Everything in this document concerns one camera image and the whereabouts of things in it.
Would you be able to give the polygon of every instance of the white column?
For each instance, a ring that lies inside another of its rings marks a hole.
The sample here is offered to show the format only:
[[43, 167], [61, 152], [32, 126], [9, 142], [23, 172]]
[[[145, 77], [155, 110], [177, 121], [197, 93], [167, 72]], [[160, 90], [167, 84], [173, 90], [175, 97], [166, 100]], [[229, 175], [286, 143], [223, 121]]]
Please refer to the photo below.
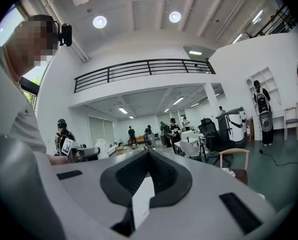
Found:
[[215, 96], [215, 93], [214, 93], [211, 83], [209, 83], [209, 82], [205, 83], [204, 89], [208, 96], [210, 107], [212, 110], [213, 117], [211, 118], [211, 120], [214, 122], [215, 126], [218, 128], [218, 122], [217, 122], [217, 119], [215, 119], [220, 113], [217, 97]]

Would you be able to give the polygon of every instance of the ceiling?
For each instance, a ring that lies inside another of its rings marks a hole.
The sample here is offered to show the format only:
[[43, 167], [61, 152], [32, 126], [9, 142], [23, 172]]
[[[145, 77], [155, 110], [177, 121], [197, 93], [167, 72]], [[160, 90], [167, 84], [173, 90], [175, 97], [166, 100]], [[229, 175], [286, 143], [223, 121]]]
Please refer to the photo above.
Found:
[[[215, 94], [223, 93], [221, 84], [213, 83]], [[180, 97], [182, 101], [173, 105]], [[196, 103], [207, 103], [207, 95], [201, 85], [183, 85], [180, 87], [169, 87], [151, 91], [137, 92], [133, 94], [120, 95], [101, 101], [85, 104], [84, 106], [108, 114], [119, 120], [128, 119], [129, 116], [143, 117], [168, 111], [178, 111], [190, 108]], [[119, 108], [124, 108], [128, 114], [123, 114]]]
[[[226, 45], [232, 43], [246, 24], [263, 10], [262, 20], [249, 31], [256, 33], [275, 13], [275, 0], [90, 0], [75, 6], [73, 0], [52, 0], [64, 22], [73, 26], [73, 35], [86, 53], [94, 43], [138, 30], [186, 32]], [[169, 15], [181, 13], [172, 23]], [[107, 25], [93, 27], [95, 16], [104, 16]]]

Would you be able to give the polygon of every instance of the wooden chair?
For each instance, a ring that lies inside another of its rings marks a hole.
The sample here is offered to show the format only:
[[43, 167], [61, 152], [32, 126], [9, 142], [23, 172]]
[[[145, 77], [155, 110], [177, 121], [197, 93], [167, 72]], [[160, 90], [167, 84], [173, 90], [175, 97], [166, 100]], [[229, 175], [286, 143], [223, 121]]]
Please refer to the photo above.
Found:
[[235, 177], [241, 181], [242, 183], [248, 185], [248, 174], [247, 174], [247, 169], [248, 169], [248, 160], [249, 160], [249, 150], [242, 149], [242, 148], [230, 148], [224, 151], [219, 152], [220, 155], [220, 168], [222, 168], [222, 155], [227, 155], [227, 154], [238, 154], [238, 153], [245, 153], [245, 164], [244, 164], [244, 169], [231, 169]]
[[[295, 118], [287, 119], [287, 113], [290, 110], [295, 110]], [[297, 118], [297, 108], [295, 106], [286, 108], [284, 110], [284, 140], [286, 141], [288, 138], [288, 125], [295, 124], [295, 135], [298, 140], [298, 118]]]

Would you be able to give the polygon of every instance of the black rubber pad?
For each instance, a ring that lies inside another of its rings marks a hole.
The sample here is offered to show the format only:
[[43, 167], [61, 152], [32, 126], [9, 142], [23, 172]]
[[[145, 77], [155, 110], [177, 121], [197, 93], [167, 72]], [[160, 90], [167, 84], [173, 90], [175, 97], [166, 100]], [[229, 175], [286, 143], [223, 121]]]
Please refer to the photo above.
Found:
[[68, 178], [72, 178], [78, 175], [83, 174], [80, 170], [72, 170], [72, 171], [68, 171], [68, 172], [64, 172], [64, 173], [59, 173], [57, 174], [57, 177], [59, 178], [59, 180], [65, 180]]
[[226, 193], [219, 197], [245, 234], [250, 233], [262, 224], [235, 193]]

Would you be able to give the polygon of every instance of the black office chair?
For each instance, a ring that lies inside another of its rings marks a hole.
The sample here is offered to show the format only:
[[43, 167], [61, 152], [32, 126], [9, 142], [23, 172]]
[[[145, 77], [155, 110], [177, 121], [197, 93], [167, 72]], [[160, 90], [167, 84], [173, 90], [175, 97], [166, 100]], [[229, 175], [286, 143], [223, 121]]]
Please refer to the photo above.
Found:
[[[233, 148], [234, 141], [229, 139], [227, 140], [221, 139], [214, 125], [214, 122], [211, 119], [209, 118], [202, 119], [201, 125], [199, 125], [199, 129], [206, 139], [206, 147], [210, 150], [210, 152], [216, 151], [219, 153], [221, 151]], [[222, 131], [229, 131], [231, 129], [232, 128], [227, 128], [227, 129], [223, 129]], [[216, 161], [213, 163], [213, 165], [215, 165], [220, 160], [220, 155], [218, 154], [216, 156], [210, 156], [209, 158], [217, 158]], [[229, 164], [229, 166], [231, 166], [231, 163], [226, 158], [223, 157], [223, 160], [225, 160]]]

